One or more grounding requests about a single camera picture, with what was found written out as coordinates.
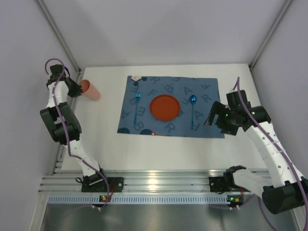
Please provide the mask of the blue letter-print placemat cloth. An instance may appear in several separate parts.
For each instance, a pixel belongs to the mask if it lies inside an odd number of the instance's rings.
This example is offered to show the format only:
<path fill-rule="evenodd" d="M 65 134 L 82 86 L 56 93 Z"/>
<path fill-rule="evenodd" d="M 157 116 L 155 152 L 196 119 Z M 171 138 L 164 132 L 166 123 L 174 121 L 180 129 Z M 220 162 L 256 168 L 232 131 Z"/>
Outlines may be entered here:
<path fill-rule="evenodd" d="M 216 78 L 128 76 L 117 132 L 223 139 L 204 125 L 219 100 Z"/>

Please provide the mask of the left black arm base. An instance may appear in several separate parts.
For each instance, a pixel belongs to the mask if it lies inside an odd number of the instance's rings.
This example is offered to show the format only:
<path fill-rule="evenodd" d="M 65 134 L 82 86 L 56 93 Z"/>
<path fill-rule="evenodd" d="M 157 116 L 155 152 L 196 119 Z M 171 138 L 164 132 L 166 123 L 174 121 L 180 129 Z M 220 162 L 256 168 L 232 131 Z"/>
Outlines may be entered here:
<path fill-rule="evenodd" d="M 100 179 L 93 183 L 85 182 L 80 178 L 76 178 L 76 182 L 80 182 L 82 187 L 81 191 L 84 193 L 106 193 L 107 186 L 103 179 Z M 124 188 L 124 178 L 123 177 L 108 177 L 107 179 L 109 185 L 109 192 L 113 193 L 121 193 Z"/>

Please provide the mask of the pink plastic cup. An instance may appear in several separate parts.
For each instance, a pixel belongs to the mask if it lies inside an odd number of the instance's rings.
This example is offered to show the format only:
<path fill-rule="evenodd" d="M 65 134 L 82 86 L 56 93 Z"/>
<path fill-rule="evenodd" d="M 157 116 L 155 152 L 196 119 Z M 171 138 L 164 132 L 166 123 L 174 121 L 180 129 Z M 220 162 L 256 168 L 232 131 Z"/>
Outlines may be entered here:
<path fill-rule="evenodd" d="M 100 92 L 96 89 L 96 87 L 89 80 L 82 80 L 79 82 L 81 86 L 81 94 L 93 101 L 98 101 L 101 98 Z"/>

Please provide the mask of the blue plastic spoon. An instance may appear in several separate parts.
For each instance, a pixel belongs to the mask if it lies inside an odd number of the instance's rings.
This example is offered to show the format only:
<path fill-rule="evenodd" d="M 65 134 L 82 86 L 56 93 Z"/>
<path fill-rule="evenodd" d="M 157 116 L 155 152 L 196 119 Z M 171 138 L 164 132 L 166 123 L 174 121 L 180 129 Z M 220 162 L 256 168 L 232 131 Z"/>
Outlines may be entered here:
<path fill-rule="evenodd" d="M 195 95 L 190 96 L 190 104 L 192 105 L 192 116 L 191 116 L 191 129 L 194 127 L 194 106 L 197 102 L 197 97 Z"/>

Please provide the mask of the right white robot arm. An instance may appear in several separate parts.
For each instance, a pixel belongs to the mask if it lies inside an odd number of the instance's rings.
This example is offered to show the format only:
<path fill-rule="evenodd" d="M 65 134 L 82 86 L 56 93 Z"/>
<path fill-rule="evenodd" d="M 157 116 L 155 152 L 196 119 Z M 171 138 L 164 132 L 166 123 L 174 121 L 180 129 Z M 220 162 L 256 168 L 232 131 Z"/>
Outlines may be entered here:
<path fill-rule="evenodd" d="M 233 136 L 242 128 L 257 148 L 270 180 L 244 166 L 232 166 L 224 171 L 222 183 L 214 185 L 211 191 L 247 189 L 261 198 L 273 214 L 304 206 L 308 200 L 308 180 L 290 161 L 265 108 L 252 107 L 244 90 L 226 96 L 227 105 L 218 101 L 212 104 L 205 125 L 215 124 L 221 133 Z"/>

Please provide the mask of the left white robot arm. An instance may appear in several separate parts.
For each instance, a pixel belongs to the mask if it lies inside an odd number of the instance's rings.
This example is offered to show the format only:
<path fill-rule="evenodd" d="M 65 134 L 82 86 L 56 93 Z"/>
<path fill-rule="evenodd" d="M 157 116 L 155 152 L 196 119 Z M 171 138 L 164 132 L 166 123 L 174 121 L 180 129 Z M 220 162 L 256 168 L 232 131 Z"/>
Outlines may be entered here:
<path fill-rule="evenodd" d="M 63 145 L 68 155 L 78 161 L 84 185 L 91 186 L 100 180 L 107 183 L 103 169 L 82 145 L 81 125 L 67 102 L 67 97 L 76 98 L 81 95 L 81 86 L 70 78 L 69 71 L 63 64 L 52 65 L 50 71 L 46 84 L 49 100 L 45 109 L 40 111 L 43 123 L 51 138 Z"/>

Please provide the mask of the red round plate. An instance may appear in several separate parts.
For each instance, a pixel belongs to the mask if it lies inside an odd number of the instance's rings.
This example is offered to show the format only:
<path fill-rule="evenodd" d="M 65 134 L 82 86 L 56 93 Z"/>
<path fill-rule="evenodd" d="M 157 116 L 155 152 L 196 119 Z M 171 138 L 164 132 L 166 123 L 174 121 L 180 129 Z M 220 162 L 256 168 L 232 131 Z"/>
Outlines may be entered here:
<path fill-rule="evenodd" d="M 171 121 L 180 113 L 180 103 L 171 95 L 158 95 L 150 102 L 150 112 L 157 120 Z"/>

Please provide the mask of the blue plastic fork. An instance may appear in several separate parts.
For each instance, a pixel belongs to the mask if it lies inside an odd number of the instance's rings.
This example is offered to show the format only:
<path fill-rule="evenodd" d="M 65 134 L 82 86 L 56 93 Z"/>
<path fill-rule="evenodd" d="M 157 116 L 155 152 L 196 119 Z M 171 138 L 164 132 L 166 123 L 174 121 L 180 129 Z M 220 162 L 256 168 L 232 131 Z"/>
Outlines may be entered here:
<path fill-rule="evenodd" d="M 140 98 L 141 98 L 141 94 L 137 92 L 135 96 L 136 107 L 135 107 L 135 114 L 134 114 L 134 125 L 137 124 L 137 112 L 138 112 L 138 104 L 139 104 Z"/>

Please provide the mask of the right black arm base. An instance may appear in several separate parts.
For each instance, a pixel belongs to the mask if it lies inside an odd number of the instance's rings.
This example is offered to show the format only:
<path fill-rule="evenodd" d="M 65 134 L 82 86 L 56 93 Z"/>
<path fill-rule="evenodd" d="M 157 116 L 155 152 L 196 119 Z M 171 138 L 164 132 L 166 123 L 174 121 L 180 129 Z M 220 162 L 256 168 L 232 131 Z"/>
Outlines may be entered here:
<path fill-rule="evenodd" d="M 225 181 L 224 177 L 209 177 L 210 191 L 217 194 L 229 192 L 229 184 Z"/>

